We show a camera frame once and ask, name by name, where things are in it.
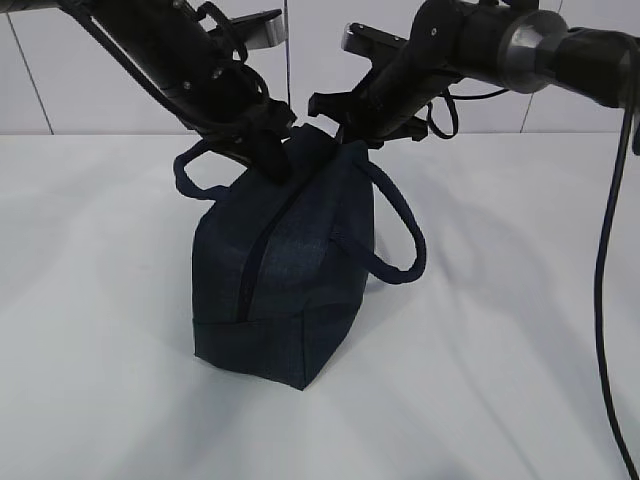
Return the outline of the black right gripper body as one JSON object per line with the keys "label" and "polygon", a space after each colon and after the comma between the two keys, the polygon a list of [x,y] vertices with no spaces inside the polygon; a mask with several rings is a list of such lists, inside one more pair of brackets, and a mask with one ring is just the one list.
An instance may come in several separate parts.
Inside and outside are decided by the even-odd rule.
{"label": "black right gripper body", "polygon": [[338,124],[335,139],[340,144],[363,141],[369,149],[381,149],[400,139],[421,141],[428,135],[426,120],[401,109],[369,103],[354,92],[314,93],[308,115],[326,116]]}

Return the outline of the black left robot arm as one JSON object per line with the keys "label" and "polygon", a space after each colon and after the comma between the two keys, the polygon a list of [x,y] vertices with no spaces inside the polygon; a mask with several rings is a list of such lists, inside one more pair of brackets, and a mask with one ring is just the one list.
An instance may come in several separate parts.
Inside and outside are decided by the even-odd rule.
{"label": "black left robot arm", "polygon": [[186,1],[59,1],[161,106],[206,148],[276,183],[292,167],[283,142],[296,120],[247,64],[250,48],[284,40],[282,12],[228,18],[217,5]]}

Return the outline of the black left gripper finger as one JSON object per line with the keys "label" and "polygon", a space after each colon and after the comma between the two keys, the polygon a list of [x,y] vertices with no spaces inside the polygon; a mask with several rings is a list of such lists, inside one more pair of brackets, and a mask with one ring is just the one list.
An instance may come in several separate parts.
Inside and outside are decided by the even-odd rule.
{"label": "black left gripper finger", "polygon": [[274,183],[286,182],[292,172],[281,139],[268,131],[259,131],[252,137],[252,164]]}

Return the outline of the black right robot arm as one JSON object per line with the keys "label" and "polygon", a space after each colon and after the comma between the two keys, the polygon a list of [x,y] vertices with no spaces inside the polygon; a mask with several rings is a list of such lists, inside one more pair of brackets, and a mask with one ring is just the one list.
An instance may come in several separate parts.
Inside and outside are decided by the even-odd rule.
{"label": "black right robot arm", "polygon": [[454,112],[450,87],[466,78],[520,94],[554,85],[622,109],[639,126],[638,38],[571,28],[536,1],[426,1],[408,38],[351,23],[342,48],[368,59],[370,70],[352,90],[315,93],[308,103],[310,116],[338,124],[342,143],[379,149],[430,133],[445,138],[432,118],[417,114],[436,98]]}

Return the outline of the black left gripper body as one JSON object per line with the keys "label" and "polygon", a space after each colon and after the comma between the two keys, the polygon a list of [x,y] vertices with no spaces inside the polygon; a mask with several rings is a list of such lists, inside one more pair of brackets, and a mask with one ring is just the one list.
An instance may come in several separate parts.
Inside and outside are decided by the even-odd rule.
{"label": "black left gripper body", "polygon": [[262,139],[281,141],[289,138],[296,120],[288,103],[267,99],[252,105],[229,123],[200,127],[199,135],[212,146],[241,149]]}

